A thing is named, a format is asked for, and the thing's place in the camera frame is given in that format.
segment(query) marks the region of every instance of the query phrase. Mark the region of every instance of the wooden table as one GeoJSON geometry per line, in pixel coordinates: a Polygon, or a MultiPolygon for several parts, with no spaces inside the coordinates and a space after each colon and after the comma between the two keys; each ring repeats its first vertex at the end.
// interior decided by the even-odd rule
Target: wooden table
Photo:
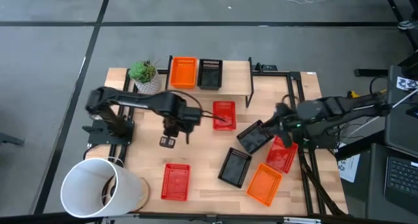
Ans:
{"type": "MultiPolygon", "coordinates": [[[[105,85],[123,88],[125,68],[110,68],[105,85]]],[[[306,99],[321,96],[316,73],[301,72],[306,99]]],[[[185,143],[185,135],[176,139],[174,149],[159,146],[163,135],[162,117],[153,112],[136,109],[133,119],[135,131],[132,144],[128,147],[125,166],[128,170],[144,178],[151,187],[148,203],[139,212],[183,213],[183,214],[236,214],[236,215],[298,215],[305,216],[306,205],[301,180],[298,157],[288,174],[283,174],[276,197],[271,207],[266,207],[246,195],[246,189],[259,163],[264,163],[272,142],[253,154],[250,168],[242,189],[231,186],[217,176],[230,147],[243,151],[236,135],[256,120],[266,121],[271,117],[276,102],[287,94],[286,79],[277,76],[254,76],[254,96],[252,104],[246,108],[245,99],[234,95],[197,95],[205,110],[212,111],[213,101],[236,102],[236,130],[214,131],[212,119],[203,118],[201,126],[190,134],[190,144],[185,143]],[[189,194],[187,202],[161,200],[164,167],[166,163],[184,163],[191,166],[189,194]]],[[[196,106],[187,99],[187,104],[196,106]]],[[[87,158],[106,157],[109,145],[92,149],[87,158]]],[[[316,150],[317,164],[322,186],[338,205],[347,212],[346,200],[338,174],[335,158],[327,150],[316,150]]],[[[310,184],[314,211],[319,213],[316,192],[310,184]]]]}

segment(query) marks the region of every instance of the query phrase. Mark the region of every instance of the concrete floor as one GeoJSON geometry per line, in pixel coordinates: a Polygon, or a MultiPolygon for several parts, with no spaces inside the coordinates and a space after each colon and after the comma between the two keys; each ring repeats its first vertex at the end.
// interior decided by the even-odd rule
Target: concrete floor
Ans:
{"type": "MultiPolygon", "coordinates": [[[[0,0],[2,21],[95,21],[102,0],[0,0]]],[[[404,17],[411,8],[396,0],[404,17]]],[[[284,0],[110,0],[106,22],[395,22],[387,0],[328,0],[298,5],[284,0]]],[[[0,131],[25,139],[22,147],[0,146],[0,216],[28,214],[52,152],[59,126],[86,53],[92,27],[0,27],[0,131]]],[[[61,183],[86,149],[84,110],[90,90],[103,85],[109,67],[129,67],[140,59],[197,56],[247,59],[283,71],[315,71],[322,94],[367,93],[369,78],[353,69],[385,69],[410,55],[396,28],[327,27],[102,27],[72,119],[45,212],[60,212],[61,183]]],[[[385,81],[376,83],[384,88],[385,81]]],[[[376,122],[362,131],[383,127],[376,122]]],[[[367,154],[361,170],[368,170],[367,154]]],[[[367,173],[344,182],[349,211],[364,217],[367,173]]],[[[123,220],[118,223],[133,223],[123,220]]]]}

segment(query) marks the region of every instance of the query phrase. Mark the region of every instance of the white paper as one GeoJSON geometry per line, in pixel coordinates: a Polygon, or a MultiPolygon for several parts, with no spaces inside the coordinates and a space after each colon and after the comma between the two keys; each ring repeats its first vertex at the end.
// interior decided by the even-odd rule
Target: white paper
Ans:
{"type": "MultiPolygon", "coordinates": [[[[340,143],[339,148],[345,145],[345,143],[340,143]]],[[[338,170],[340,171],[340,178],[353,183],[355,180],[355,174],[357,173],[357,166],[359,165],[359,160],[360,154],[339,161],[338,170]]]]}
{"type": "Polygon", "coordinates": [[[416,89],[418,88],[418,82],[398,76],[398,80],[396,81],[396,87],[402,90],[416,89]]]}

